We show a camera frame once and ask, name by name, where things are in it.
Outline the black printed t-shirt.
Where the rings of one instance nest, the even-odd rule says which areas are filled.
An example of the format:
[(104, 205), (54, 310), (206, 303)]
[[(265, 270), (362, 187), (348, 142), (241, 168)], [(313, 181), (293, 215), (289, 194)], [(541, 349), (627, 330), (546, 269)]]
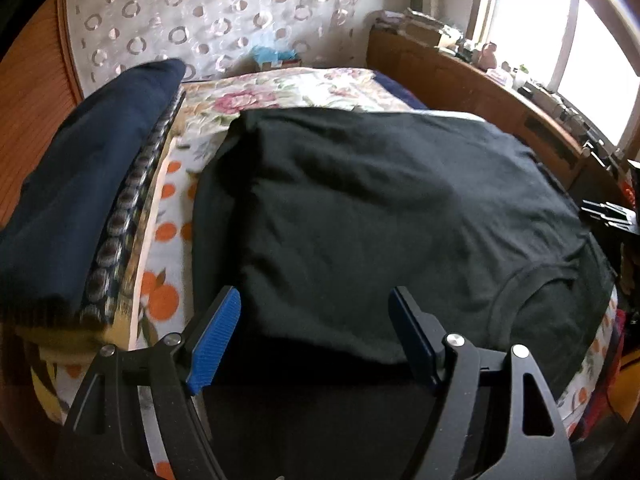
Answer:
[(246, 110), (203, 170), (193, 303), (241, 316), (205, 393), (230, 479), (396, 479), (434, 401), (387, 299), (404, 286), (477, 347), (525, 344), (555, 398), (614, 288), (577, 205), (482, 120)]

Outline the floral bedspread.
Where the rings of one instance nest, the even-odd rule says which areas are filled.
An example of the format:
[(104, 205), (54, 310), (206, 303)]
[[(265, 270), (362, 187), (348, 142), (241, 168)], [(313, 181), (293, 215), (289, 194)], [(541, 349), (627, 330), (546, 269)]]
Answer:
[[(342, 108), (333, 106), (333, 105), (329, 105), (329, 106), (307, 106), (307, 107), (299, 107), (299, 106), (283, 106), (283, 105), (267, 105), (261, 108), (254, 108), (254, 110), (266, 110), (267, 108), (334, 108), (334, 110), (343, 110)], [(356, 108), (356, 110), (347, 110), (348, 112), (365, 112), (365, 113), (422, 113), (422, 114), (431, 114), (434, 116), (438, 116), (438, 117), (457, 117), (457, 118), (466, 118), (466, 119), (475, 119), (475, 120), (483, 120), (480, 119), (478, 117), (474, 117), (471, 115), (458, 115), (458, 114), (445, 114), (445, 113), (439, 113), (439, 112), (433, 112), (432, 110), (400, 110), (399, 112), (383, 112), (382, 110), (363, 110), (362, 108)], [(228, 134), (227, 133), (224, 136), (214, 136), (213, 138), (211, 138), (209, 140), (209, 147), (210, 147), (210, 155), (206, 158), (205, 162), (202, 162), (200, 168), (198, 168), (198, 180), (200, 180), (201, 174), (203, 172), (203, 170), (205, 169), (205, 167), (214, 159), (215, 155), (217, 154), (218, 150), (220, 149), (221, 145), (224, 143), (224, 140), (226, 140), (226, 136)], [(191, 292), (191, 297), (192, 297), (192, 308), (193, 308), (193, 314), (192, 314), (192, 318), (195, 318), (199, 313), (206, 311), (210, 305), (207, 308), (204, 309), (197, 309), (196, 307), (194, 307), (194, 303), (193, 303), (193, 272), (192, 272), (192, 292)], [(175, 330), (171, 330), (168, 334), (170, 333), (181, 333), (183, 332), (185, 328), (182, 328), (180, 330), (180, 328), (176, 328)], [(212, 449), (212, 452), (214, 454), (214, 450), (212, 447), (212, 437), (213, 437), (213, 431), (212, 431), (212, 424), (210, 423), (209, 420), (209, 414), (208, 414), (208, 408), (206, 405), (206, 399), (205, 399), (205, 393), (206, 391), (209, 389), (209, 387), (212, 385), (212, 382), (210, 383), (210, 385), (204, 387), (196, 396), (194, 396), (191, 400), (196, 414), (198, 414), (198, 419), (200, 420), (204, 432), (206, 434), (206, 438), (208, 440), (208, 444), (210, 446), (210, 448)], [(149, 422), (156, 422), (157, 423), (157, 427), (158, 427), (158, 432), (160, 432), (160, 426), (158, 426), (158, 422), (156, 419), (156, 414), (155, 414), (155, 410), (153, 408), (152, 405), (152, 396), (151, 396), (151, 390), (148, 387), (145, 386), (141, 386), (138, 389), (138, 395), (139, 395), (139, 400), (140, 400), (140, 405), (142, 408), (142, 418), (143, 418), (143, 427), (144, 427), (144, 432), (145, 432), (145, 427)], [(553, 396), (554, 402), (556, 404), (556, 407), (558, 407), (559, 404), (559, 400), (561, 400), (562, 396), (560, 396), (559, 398), (555, 398)], [(145, 434), (146, 437), (146, 442), (148, 442), (148, 448), (149, 451), (151, 453), (150, 447), (149, 447), (149, 438), (148, 436)], [(56, 464), (56, 472), (58, 473), (58, 463)]]

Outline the folded circle-patterned cloth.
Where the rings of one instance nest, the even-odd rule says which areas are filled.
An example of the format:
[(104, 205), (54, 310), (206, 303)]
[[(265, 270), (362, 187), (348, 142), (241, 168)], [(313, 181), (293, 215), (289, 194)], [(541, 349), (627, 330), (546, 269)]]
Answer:
[(98, 330), (114, 322), (117, 298), (134, 252), (134, 238), (146, 196), (183, 99), (184, 90), (179, 89), (157, 119), (119, 185), (91, 263), (77, 315), (79, 324), (89, 330)]

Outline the pink figurine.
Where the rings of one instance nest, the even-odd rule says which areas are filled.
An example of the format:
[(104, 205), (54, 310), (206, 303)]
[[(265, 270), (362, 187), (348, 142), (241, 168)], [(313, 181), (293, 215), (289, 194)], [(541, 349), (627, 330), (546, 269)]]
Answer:
[(482, 70), (483, 72), (487, 72), (488, 70), (495, 70), (498, 66), (497, 60), (497, 45), (489, 41), (487, 44), (480, 49), (480, 54), (478, 55), (476, 61), (476, 67)]

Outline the bright window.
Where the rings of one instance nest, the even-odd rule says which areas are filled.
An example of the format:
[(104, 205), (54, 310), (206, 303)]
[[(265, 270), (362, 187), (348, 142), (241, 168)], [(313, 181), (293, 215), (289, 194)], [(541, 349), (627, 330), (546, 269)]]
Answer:
[(639, 137), (639, 24), (624, 0), (473, 0), (469, 25), (500, 60), (567, 106), (612, 151)]

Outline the folded navy blue garment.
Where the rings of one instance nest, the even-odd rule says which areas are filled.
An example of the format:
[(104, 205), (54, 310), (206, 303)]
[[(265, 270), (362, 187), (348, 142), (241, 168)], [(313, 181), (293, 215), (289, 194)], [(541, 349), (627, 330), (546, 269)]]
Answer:
[(55, 133), (1, 232), (1, 319), (60, 326), (79, 310), (117, 192), (179, 89), (178, 58), (126, 70)]

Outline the wooden sideboard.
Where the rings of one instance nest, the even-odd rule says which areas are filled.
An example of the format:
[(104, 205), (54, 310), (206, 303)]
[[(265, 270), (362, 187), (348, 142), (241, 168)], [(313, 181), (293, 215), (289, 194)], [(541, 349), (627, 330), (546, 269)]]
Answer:
[(397, 81), (432, 110), (471, 113), (513, 134), (536, 153), (575, 202), (628, 204), (595, 154), (532, 101), (473, 66), (375, 27), (369, 34), (367, 66)]

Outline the navy blue blanket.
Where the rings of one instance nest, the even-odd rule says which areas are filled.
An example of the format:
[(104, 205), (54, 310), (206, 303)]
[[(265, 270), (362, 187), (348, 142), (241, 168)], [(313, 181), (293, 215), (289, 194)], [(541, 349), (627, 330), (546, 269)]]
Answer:
[(389, 76), (375, 70), (373, 72), (374, 81), (384, 88), (392, 96), (401, 100), (413, 110), (428, 110), (428, 107), (422, 103), (412, 92), (406, 89), (402, 84), (393, 80)]

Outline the stack of papers and books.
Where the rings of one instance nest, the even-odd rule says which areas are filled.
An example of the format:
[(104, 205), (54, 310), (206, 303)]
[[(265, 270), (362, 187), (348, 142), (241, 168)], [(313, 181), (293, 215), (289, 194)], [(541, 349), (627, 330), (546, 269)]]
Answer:
[(462, 32), (431, 15), (407, 8), (404, 12), (378, 11), (373, 27), (408, 38), (424, 47), (454, 50)]

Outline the blue tissue box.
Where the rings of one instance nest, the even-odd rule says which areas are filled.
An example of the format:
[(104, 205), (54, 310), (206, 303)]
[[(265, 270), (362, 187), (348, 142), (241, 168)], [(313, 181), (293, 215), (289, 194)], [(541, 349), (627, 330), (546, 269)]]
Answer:
[(300, 67), (303, 64), (295, 50), (277, 50), (262, 46), (254, 47), (250, 51), (250, 58), (258, 72)]

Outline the white circle-patterned curtain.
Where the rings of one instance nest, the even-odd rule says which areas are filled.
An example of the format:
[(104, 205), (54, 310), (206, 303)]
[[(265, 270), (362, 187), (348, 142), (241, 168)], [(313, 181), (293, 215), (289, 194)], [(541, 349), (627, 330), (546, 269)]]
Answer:
[(245, 72), (258, 48), (306, 66), (350, 63), (359, 0), (66, 0), (79, 85), (88, 96), (128, 68), (180, 58), (187, 80)]

